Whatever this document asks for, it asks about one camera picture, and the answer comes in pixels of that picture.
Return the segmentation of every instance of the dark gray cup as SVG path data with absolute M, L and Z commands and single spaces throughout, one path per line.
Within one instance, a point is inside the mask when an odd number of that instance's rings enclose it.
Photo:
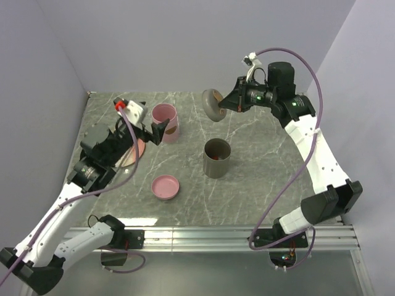
M 227 173 L 230 160 L 230 145 L 223 139 L 211 139 L 204 145 L 203 172 L 207 177 L 218 179 Z

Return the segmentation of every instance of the marble table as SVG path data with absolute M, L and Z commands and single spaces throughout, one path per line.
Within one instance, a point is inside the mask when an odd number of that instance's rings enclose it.
M 86 226 L 90 213 L 133 218 L 129 221 L 136 225 L 254 224 L 302 165 L 296 146 L 269 109 L 229 111 L 224 120 L 214 123 L 203 111 L 201 94 L 191 92 L 92 93 L 77 143 L 92 124 L 114 127 L 118 115 L 112 101 L 117 96 L 145 101 L 149 111 L 161 102 L 173 104 L 180 121 L 180 138 L 174 144 L 148 143 L 134 178 L 123 187 L 102 194 L 76 226 Z M 151 113 L 144 123 L 150 128 Z M 225 139 L 232 149 L 230 169 L 220 179 L 210 179 L 202 170 L 203 147 L 212 138 Z M 78 161 L 80 151 L 76 146 L 70 165 Z M 121 169 L 113 183 L 129 172 L 130 168 Z M 163 201 L 152 194 L 151 183 L 160 175 L 173 175 L 179 180 L 180 191 L 174 199 Z M 305 171 L 283 194 L 264 224 L 289 213 L 313 193 Z

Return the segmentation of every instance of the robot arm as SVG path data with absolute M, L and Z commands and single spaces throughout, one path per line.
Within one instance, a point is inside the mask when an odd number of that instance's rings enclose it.
M 349 179 L 333 156 L 322 131 L 315 129 L 317 117 L 309 98 L 295 93 L 294 68 L 287 62 L 271 63 L 267 81 L 260 84 L 254 80 L 254 72 L 262 65 L 256 54 L 247 55 L 243 61 L 250 69 L 247 76 L 237 78 L 229 95 L 223 98 L 214 89 L 203 92 L 206 115 L 213 121 L 220 121 L 225 118 L 227 109 L 247 112 L 252 106 L 268 107 L 304 160 L 310 153 L 314 134 L 317 135 L 315 150 L 307 164 L 315 195 L 302 200 L 300 207 L 275 220 L 274 237 L 280 239 L 347 213 L 362 193 L 362 186 Z
M 144 142 L 160 144 L 170 120 L 158 125 L 153 123 L 150 133 L 142 124 L 147 113 L 144 102 L 137 103 L 116 98 L 114 104 L 117 110 L 122 107 L 132 124 L 136 138 Z M 107 215 L 99 219 L 98 223 L 89 230 L 61 243 L 75 220 L 82 217 L 93 206 L 99 194 L 61 205 L 76 196 L 106 188 L 115 176 L 114 165 L 134 143 L 121 116 L 114 132 L 106 125 L 94 125 L 86 131 L 80 144 L 82 148 L 80 161 L 67 176 L 67 183 L 64 184 L 47 214 L 15 248 L 4 248 L 0 251 L 0 262 L 8 268 L 19 260 L 12 272 L 38 295 L 44 295 L 52 290 L 65 270 L 93 250 L 107 245 L 114 249 L 122 249 L 128 239 L 129 234 L 124 230 L 125 225 L 113 216 Z M 27 247 L 41 225 L 45 227 L 41 229 L 34 244 Z

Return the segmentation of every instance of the purple wire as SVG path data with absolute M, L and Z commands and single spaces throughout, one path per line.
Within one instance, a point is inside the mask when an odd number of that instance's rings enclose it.
M 256 55 L 259 56 L 259 55 L 261 55 L 261 54 L 263 54 L 265 52 L 270 52 L 270 51 L 283 51 L 283 52 L 287 52 L 289 54 L 292 54 L 293 56 L 297 57 L 307 67 L 307 69 L 309 70 L 310 74 L 313 77 L 313 80 L 315 82 L 315 85 L 316 85 L 317 91 L 318 91 L 319 110 L 318 110 L 318 114 L 317 114 L 317 122 L 315 124 L 315 129 L 317 129 L 320 126 L 320 123 L 321 123 L 322 109 L 323 109 L 323 99 L 322 99 L 322 91 L 321 91 L 320 83 L 319 83 L 318 78 L 315 75 L 312 67 L 310 67 L 310 65 L 306 62 L 306 60 L 303 59 L 299 54 L 297 54 L 296 52 L 291 51 L 289 49 L 282 48 L 282 47 L 271 47 L 271 48 L 268 48 L 268 49 L 264 49 L 263 51 L 256 52 Z M 317 134 L 315 133 L 313 135 L 313 140 L 312 140 L 312 145 L 311 145 L 311 148 L 310 148 L 310 152 L 309 152 L 308 156 L 306 157 L 306 160 L 304 161 L 303 165 L 301 166 L 300 169 L 298 169 L 298 171 L 295 173 L 295 175 L 285 184 L 284 188 L 277 194 L 277 196 L 274 198 L 274 200 L 267 207 L 266 211 L 264 211 L 262 217 L 260 217 L 258 223 L 255 225 L 254 229 L 252 230 L 251 235 L 250 235 L 249 240 L 248 240 L 248 246 L 250 247 L 250 249 L 256 250 L 256 251 L 267 249 L 267 248 L 273 247 L 273 246 L 279 244 L 280 242 L 286 241 L 287 239 L 290 239 L 290 238 L 292 238 L 292 237 L 294 237 L 294 236 L 296 236 L 296 235 L 308 230 L 307 228 L 305 228 L 305 229 L 302 229 L 300 231 L 294 232 L 294 233 L 292 233 L 292 234 L 290 234 L 290 235 L 288 235 L 288 236 L 286 236 L 286 237 L 284 237 L 284 238 L 282 238 L 282 239 L 280 239 L 280 240 L 278 240 L 276 242 L 272 242 L 271 244 L 264 245 L 263 247 L 255 247 L 252 244 L 256 231 L 258 230 L 259 226 L 262 224 L 262 222 L 264 221 L 264 219 L 268 215 L 269 211 L 278 202 L 278 200 L 283 195 L 283 193 L 290 187 L 290 185 L 297 179 L 297 177 L 300 176 L 300 174 L 307 167 L 307 164 L 309 163 L 310 159 L 313 156 L 316 144 L 317 144 Z M 312 238 L 312 242 L 310 244 L 310 248 L 307 251 L 307 254 L 305 255 L 305 257 L 303 257 L 302 260 L 300 260 L 300 262 L 296 263 L 291 268 L 295 268 L 296 266 L 301 264 L 310 255 L 310 253 L 311 253 L 311 251 L 313 249 L 313 246 L 314 246 L 314 241 L 315 241 L 315 228 L 312 227 L 312 229 L 313 229 L 313 238 Z
M 60 209 L 64 208 L 66 205 L 68 205 L 68 204 L 70 204 L 70 203 L 72 203 L 72 202 L 76 202 L 76 201 L 78 201 L 78 200 L 80 200 L 80 199 L 84 199 L 85 197 L 89 197 L 89 196 L 97 195 L 97 194 L 102 194 L 102 193 L 105 193 L 105 192 L 109 192 L 109 191 L 111 191 L 111 190 L 114 190 L 114 189 L 116 189 L 116 188 L 119 188 L 120 186 L 123 186 L 125 183 L 129 182 L 129 180 L 131 180 L 132 177 L 133 177 L 133 175 L 136 173 L 137 166 L 138 166 L 138 161 L 139 161 L 139 150 L 138 150 L 138 145 L 137 145 L 136 134 L 135 134 L 135 131 L 133 131 L 133 128 L 132 128 L 132 126 L 131 126 L 131 123 L 129 122 L 129 120 L 128 120 L 126 114 L 125 114 L 125 112 L 123 111 L 123 109 L 122 109 L 122 108 L 119 108 L 118 111 L 121 113 L 121 115 L 122 115 L 122 117 L 123 117 L 123 119 L 124 119 L 124 121 L 125 121 L 125 123 L 126 123 L 128 129 L 129 129 L 129 132 L 130 132 L 130 134 L 131 134 L 131 138 L 132 138 L 132 140 L 133 140 L 133 143 L 135 143 L 136 161 L 135 161 L 135 165 L 134 165 L 134 167 L 133 167 L 131 173 L 129 174 L 129 176 L 128 176 L 125 180 L 123 180 L 122 182 L 119 182 L 118 184 L 116 184 L 116 185 L 114 185 L 114 186 L 112 186 L 112 187 L 110 187 L 110 188 L 105 188 L 105 189 L 101 189 L 101 190 L 96 190 L 96 191 L 88 192 L 88 193 L 86 193 L 86 194 L 78 195 L 78 196 L 76 196 L 76 197 L 73 197 L 73 198 L 71 198 L 71 199 L 68 199 L 67 201 L 65 201 L 65 202 L 63 202 L 63 203 L 61 203 L 61 204 L 59 205 Z M 57 214 L 57 212 L 59 212 L 59 211 L 60 211 L 60 210 L 54 210 L 54 211 L 52 211 L 52 212 L 44 219 L 44 221 L 40 224 L 39 228 L 38 228 L 37 231 L 34 233 L 34 235 L 32 236 L 32 238 L 30 239 L 29 243 L 27 244 L 27 247 L 28 247 L 28 248 L 32 248 L 33 244 L 37 241 L 37 238 L 38 238 L 38 237 L 40 236 L 40 234 L 43 232 L 45 226 L 52 220 L 52 218 L 53 218 L 53 217 Z M 11 273 L 13 272 L 13 270 L 17 267 L 17 265 L 25 258 L 26 254 L 27 254 L 28 252 L 29 252 L 29 251 L 24 250 L 24 251 L 20 254 L 20 256 L 18 257 L 18 259 L 16 259 L 16 261 L 14 262 L 14 264 L 11 265 L 11 267 L 8 269 L 6 275 L 1 279 L 1 281 L 0 281 L 0 287 L 4 284 L 4 282 L 6 281 L 6 279 L 10 276 L 10 274 L 11 274 Z
M 108 249 L 108 248 L 101 248 L 101 249 L 102 250 L 111 251 L 111 252 L 115 252 L 115 253 L 126 253 L 126 254 L 131 255 L 131 256 L 139 256 L 139 257 L 141 257 L 143 259 L 143 262 L 139 266 L 137 266 L 136 268 L 133 268 L 131 270 L 114 270 L 114 269 L 111 269 L 111 268 L 109 268 L 107 266 L 104 266 L 105 270 L 108 270 L 108 271 L 110 271 L 112 273 L 121 273 L 121 274 L 134 273 L 135 271 L 140 270 L 141 268 L 143 268 L 143 266 L 146 264 L 146 261 L 147 261 L 146 257 L 143 254 L 139 253 L 139 252 L 134 252 L 134 251 L 129 251 L 129 250 L 121 250 L 121 249 Z

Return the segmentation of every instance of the purple cable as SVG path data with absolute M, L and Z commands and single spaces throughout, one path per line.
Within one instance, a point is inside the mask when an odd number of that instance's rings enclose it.
M 121 115 L 122 115 L 122 117 L 123 117 L 123 119 L 124 119 L 124 121 L 125 121 L 125 123 L 126 123 L 128 129 L 129 129 L 129 132 L 130 132 L 130 134 L 131 134 L 131 138 L 132 138 L 132 140 L 133 140 L 133 143 L 137 143 L 137 138 L 136 138 L 135 131 L 133 131 L 133 128 L 132 128 L 132 126 L 131 126 L 131 124 L 130 124 L 130 122 L 129 122 L 129 119 L 128 119 L 127 116 L 125 115 L 125 112 L 123 111 L 122 108 L 119 108 L 118 111 L 121 113 Z M 123 186 L 125 183 L 129 182 L 129 180 L 131 180 L 132 177 L 133 177 L 133 175 L 136 173 L 137 166 L 138 166 L 138 161 L 139 161 L 139 156 L 138 156 L 138 155 L 139 155 L 139 150 L 138 150 L 138 145 L 137 145 L 137 144 L 135 144 L 135 151 L 136 151 L 136 162 L 135 162 L 135 165 L 134 165 L 134 167 L 133 167 L 131 173 L 129 174 L 129 176 L 128 176 L 125 180 L 123 180 L 122 182 L 119 182 L 118 184 L 116 184 L 116 185 L 114 185 L 114 186 L 112 186 L 112 187 L 110 187 L 110 188 L 105 188 L 105 189 L 101 189 L 101 190 L 92 191 L 92 192 L 89 192 L 89 193 L 86 193 L 86 194 L 82 194 L 82 195 L 78 195 L 78 196 L 76 196 L 76 197 L 73 197 L 73 198 L 71 198 L 71 199 L 68 199 L 67 201 L 61 203 L 61 204 L 59 205 L 59 207 L 62 209 L 62 208 L 64 208 L 66 205 L 68 205 L 68 204 L 70 204 L 70 203 L 72 203 L 72 202 L 76 202 L 77 200 L 84 199 L 85 197 L 89 197 L 89 196 L 92 196 L 92 195 L 102 194 L 102 193 L 105 193 L 105 192 L 109 192 L 109 191 L 114 190 L 114 189 L 116 189 L 116 188 L 119 188 L 120 186 Z M 59 210 L 54 210 L 54 211 L 52 211 L 52 212 L 47 216 L 47 218 L 45 218 L 45 220 L 41 223 L 41 225 L 40 225 L 39 228 L 37 229 L 36 233 L 34 233 L 33 237 L 30 239 L 29 243 L 27 244 L 27 248 L 31 248 L 31 247 L 33 246 L 33 244 L 36 242 L 37 238 L 38 238 L 38 237 L 40 236 L 40 234 L 43 232 L 45 226 L 52 220 L 52 218 L 57 214 L 57 212 L 59 212 Z M 27 254 L 28 252 L 29 252 L 29 250 L 24 250 L 24 251 L 20 254 L 20 256 L 18 257 L 18 259 L 16 259 L 16 261 L 14 262 L 14 264 L 11 265 L 11 267 L 8 269 L 6 275 L 1 279 L 1 281 L 0 281 L 0 287 L 4 284 L 4 282 L 6 281 L 6 279 L 10 276 L 10 274 L 11 274 L 11 273 L 13 272 L 13 270 L 17 267 L 17 265 L 25 258 L 26 254 Z
M 137 266 L 136 268 L 133 268 L 131 270 L 125 270 L 125 271 L 124 270 L 114 270 L 114 269 L 111 269 L 111 268 L 109 268 L 107 266 L 103 266 L 105 270 L 108 270 L 111 273 L 122 273 L 122 274 L 134 273 L 135 271 L 140 270 L 141 268 L 143 268 L 143 266 L 146 264 L 146 261 L 147 261 L 146 257 L 143 254 L 139 253 L 139 252 L 134 252 L 134 251 L 129 251 L 129 250 L 121 250 L 121 249 L 108 249 L 108 248 L 101 248 L 101 249 L 102 250 L 111 251 L 111 252 L 114 252 L 114 253 L 126 253 L 126 254 L 131 255 L 131 256 L 139 256 L 139 257 L 141 257 L 143 259 L 143 262 L 139 266 Z
M 320 83 L 318 82 L 318 78 L 315 75 L 312 67 L 310 67 L 310 65 L 305 61 L 305 59 L 303 59 L 299 54 L 297 54 L 294 51 L 291 51 L 289 49 L 285 49 L 285 48 L 281 48 L 281 47 L 272 47 L 272 48 L 268 48 L 268 49 L 264 49 L 263 51 L 259 51 L 256 52 L 256 55 L 259 56 L 265 52 L 270 52 L 270 51 L 283 51 L 283 52 L 287 52 L 289 54 L 292 54 L 293 56 L 297 57 L 306 67 L 307 69 L 309 69 L 310 74 L 313 77 L 313 80 L 315 82 L 315 85 L 317 87 L 317 91 L 318 91 L 318 99 L 319 99 L 319 110 L 318 110 L 318 114 L 317 114 L 317 122 L 315 124 L 315 129 L 317 129 L 320 126 L 321 123 L 321 118 L 322 118 L 322 109 L 323 109 L 323 99 L 322 99 L 322 91 L 321 91 L 321 86 Z M 313 156 L 314 153 L 314 149 L 317 143 L 317 134 L 315 133 L 313 135 L 313 140 L 312 140 L 312 145 L 310 148 L 310 152 L 308 154 L 308 156 L 306 157 L 306 160 L 304 161 L 303 165 L 301 166 L 300 169 L 298 169 L 298 171 L 295 173 L 295 175 L 285 184 L 284 188 L 277 194 L 277 196 L 274 198 L 274 200 L 270 203 L 270 205 L 267 207 L 266 211 L 264 211 L 262 217 L 260 217 L 258 223 L 255 225 L 254 229 L 251 232 L 251 235 L 249 237 L 248 240 L 248 245 L 250 247 L 251 250 L 263 250 L 263 249 L 267 249 L 270 247 L 273 247 L 277 244 L 279 244 L 280 242 L 286 241 L 287 239 L 290 239 L 306 230 L 308 230 L 307 228 L 302 229 L 300 231 L 294 232 L 276 242 L 272 242 L 271 244 L 268 245 L 264 245 L 263 247 L 255 247 L 252 243 L 253 243 L 253 239 L 254 239 L 254 235 L 256 233 L 256 231 L 258 230 L 259 226 L 262 224 L 263 220 L 266 218 L 266 216 L 268 215 L 269 211 L 273 208 L 273 206 L 278 202 L 278 200 L 280 199 L 280 197 L 283 195 L 283 193 L 290 187 L 290 185 L 297 179 L 297 177 L 300 176 L 300 174 L 304 171 L 304 169 L 307 167 L 307 164 L 309 163 L 310 159 Z M 305 257 L 303 257 L 302 260 L 300 260 L 298 263 L 296 263 L 294 266 L 288 268 L 288 269 L 292 269 L 295 268 L 296 266 L 298 266 L 299 264 L 301 264 L 304 260 L 306 260 L 306 258 L 310 255 L 313 246 L 314 246 L 314 241 L 315 241 L 315 228 L 312 227 L 313 230 L 313 238 L 312 238 L 312 242 L 310 244 L 310 248 L 307 251 L 307 254 L 305 255 Z

